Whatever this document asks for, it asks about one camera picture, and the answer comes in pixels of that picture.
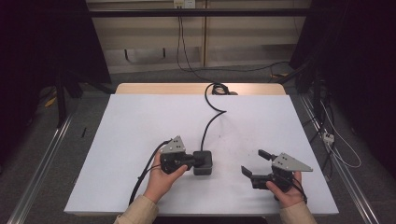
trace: cable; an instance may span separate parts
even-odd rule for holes
[[[293,180],[295,180],[300,187],[298,187],[297,185],[295,185],[293,182],[289,181],[287,178],[281,176],[281,175],[274,175],[277,178],[282,179],[283,181],[287,182],[288,184],[290,184],[292,187],[294,187],[295,189],[297,189],[302,195],[303,195],[303,199],[305,203],[308,203],[308,198],[306,197],[305,193],[304,193],[304,189],[303,189],[303,185],[300,183],[300,181],[298,181],[295,177],[293,178]]]
[[[178,60],[178,52],[179,52],[179,49],[180,49],[180,38],[181,38],[181,40],[183,42],[184,55],[185,55],[185,58],[186,58],[186,61],[187,61],[187,65],[188,65],[189,69],[185,69],[185,68],[181,67],[180,62]],[[181,17],[178,17],[177,66],[182,71],[192,72],[192,73],[194,73],[194,75],[196,77],[198,77],[198,78],[200,78],[202,80],[209,81],[209,82],[215,82],[215,81],[210,80],[208,78],[204,78],[204,77],[198,76],[198,74],[196,74],[196,72],[198,72],[198,71],[254,72],[254,71],[260,71],[260,70],[263,70],[263,69],[266,69],[266,68],[271,68],[272,69],[272,67],[274,65],[277,65],[277,64],[280,64],[280,63],[289,63],[289,62],[285,61],[285,62],[272,63],[272,64],[266,65],[264,67],[247,69],[247,70],[226,69],[226,68],[198,68],[198,69],[192,69],[192,67],[190,65],[190,62],[189,62],[189,58],[187,57],[186,44],[185,44],[185,41],[184,41],[183,19]]]
[[[330,124],[332,125],[332,121],[330,120],[329,114],[327,113],[326,107],[324,106],[324,104],[320,101],[321,105],[323,106],[324,112],[326,113],[327,118],[329,119]],[[334,129],[334,131],[337,133],[337,135],[349,146],[349,148],[352,150],[352,152],[356,155],[356,157],[359,160],[359,165],[351,165],[349,163],[347,163],[346,161],[344,161],[340,155],[338,155],[337,153],[334,152],[334,150],[332,149],[332,147],[327,144],[327,146],[329,147],[329,150],[332,151],[332,153],[334,153],[334,156],[340,160],[343,164],[351,167],[351,168],[359,168],[361,167],[361,158],[359,157],[358,153],[356,153],[356,151],[353,149],[353,147],[341,136],[341,134],[339,132],[337,132],[337,130],[335,129],[335,127],[332,125],[332,128]]]
[[[210,104],[209,100],[207,99],[207,90],[208,90],[211,86],[215,86],[215,85],[220,85],[220,86],[225,87],[225,85],[223,85],[223,84],[221,84],[221,83],[211,83],[211,84],[209,84],[209,85],[206,87],[206,89],[205,89],[205,99],[206,99],[206,102],[210,105],[210,107],[212,107],[212,109],[218,111],[219,113],[218,113],[215,117],[213,117],[213,119],[211,119],[211,120],[206,124],[205,131],[204,131],[204,135],[203,135],[202,141],[201,141],[201,151],[204,150],[204,141],[205,141],[206,132],[207,132],[207,129],[209,128],[209,125],[210,125],[210,124],[212,123],[212,121],[215,120],[218,116],[220,116],[220,115],[222,115],[222,114],[224,114],[224,113],[227,112],[227,111],[225,111],[225,110],[220,110],[220,109],[215,108],[212,104]]]
[[[163,147],[164,145],[168,144],[171,140],[169,141],[164,141],[162,142],[159,146],[157,146],[157,148],[154,150],[154,152],[152,153],[151,157],[148,160],[148,164],[146,165],[145,169],[143,170],[142,174],[137,178],[137,182],[134,185],[134,190],[132,191],[131,194],[131,199],[129,200],[129,204],[131,204],[134,201],[134,197],[136,196],[137,190],[140,187],[140,184],[142,184],[146,174],[154,167],[157,167],[158,165],[155,165],[153,167],[149,168],[149,165],[151,164],[152,159],[154,158],[155,154],[157,154],[158,150]]]
[[[187,61],[187,65],[189,66],[190,70],[184,69],[181,67],[179,61],[178,61],[178,50],[180,48],[180,37],[183,41],[183,49],[184,49],[184,56],[186,58]],[[183,27],[183,19],[181,17],[178,17],[178,41],[177,41],[177,65],[180,68],[180,70],[185,71],[185,72],[192,72],[196,77],[208,81],[208,82],[215,82],[209,78],[205,78],[205,77],[201,77],[198,76],[198,74],[196,74],[196,72],[191,68],[190,66],[190,62],[189,62],[189,58],[187,57],[187,51],[186,51],[186,43],[184,41],[184,27]]]

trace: metal rail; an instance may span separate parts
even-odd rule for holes
[[[160,8],[160,9],[91,9],[64,11],[41,9],[39,13],[55,17],[305,17],[326,16],[332,8]]]
[[[319,124],[316,119],[314,119],[314,112],[313,112],[313,105],[307,96],[303,97],[300,95],[301,101],[305,107],[305,110],[309,116],[313,120],[315,129],[319,130]],[[335,147],[333,150],[338,156],[341,158],[340,153],[338,152],[337,148]],[[355,203],[357,209],[361,213],[361,217],[366,224],[379,224],[380,221],[375,215],[375,211],[373,207],[370,205],[370,202],[367,200],[366,196],[364,195],[363,191],[359,187],[358,183],[356,182],[355,178],[353,177],[352,173],[350,173],[348,167],[340,162],[334,154],[332,154],[332,162],[337,169],[339,175],[341,176],[344,184],[346,185],[346,189],[349,192],[353,202]]]
[[[12,212],[7,224],[22,224],[29,211],[35,201],[35,197],[40,190],[40,187],[44,181],[44,178],[50,169],[50,165],[53,161],[53,158],[56,155],[58,148],[60,147],[62,140],[64,139],[64,135],[67,132],[67,129],[70,125],[71,119],[73,118],[74,113],[76,112],[77,106],[70,111],[70,114],[66,117],[64,124],[56,129],[54,136],[52,137],[51,142],[47,148],[46,153],[44,154],[43,159],[35,170],[35,174],[30,180],[26,190],[22,194],[20,200],[17,203],[14,211]]]

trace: beige sleeve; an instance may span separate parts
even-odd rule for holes
[[[139,195],[121,216],[117,216],[114,224],[151,224],[157,214],[157,204]]]
[[[305,202],[297,203],[288,208],[280,209],[283,224],[315,224],[317,223]]]

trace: hand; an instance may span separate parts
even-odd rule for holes
[[[149,173],[148,186],[145,193],[143,194],[154,203],[157,203],[161,197],[169,191],[173,183],[181,177],[187,170],[187,165],[183,165],[174,171],[172,174],[168,175],[161,169],[161,153],[157,152],[154,157],[154,163],[152,163],[152,168]]]
[[[301,183],[301,180],[302,180],[301,172],[295,172],[294,173],[294,178],[297,179]],[[300,187],[300,184],[297,181],[293,180],[293,183],[297,187]],[[294,187],[291,187],[291,189],[288,192],[283,192],[280,188],[277,187],[277,185],[275,185],[271,181],[267,181],[265,183],[265,185],[279,199],[280,206],[282,208],[290,207],[290,206],[295,205],[297,203],[300,203],[300,202],[302,202],[304,200],[303,195],[301,194],[301,192],[298,191]]]

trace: table surface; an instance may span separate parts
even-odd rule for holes
[[[122,83],[116,94],[204,94],[208,83]],[[239,95],[286,95],[276,83],[225,83]]]
[[[106,112],[64,211],[80,216],[122,213],[138,176],[162,141],[180,135],[191,154],[216,115],[203,93],[207,83],[121,84]],[[211,124],[205,149],[213,154],[213,173],[186,172],[158,203],[160,216],[268,216],[278,213],[269,190],[251,187],[241,165],[268,175],[271,163],[258,149],[286,152],[314,169],[303,173],[308,207],[314,215],[338,209],[320,171],[295,109],[278,84],[226,84],[239,96],[208,96],[227,113]],[[137,194],[147,185],[146,178]]]

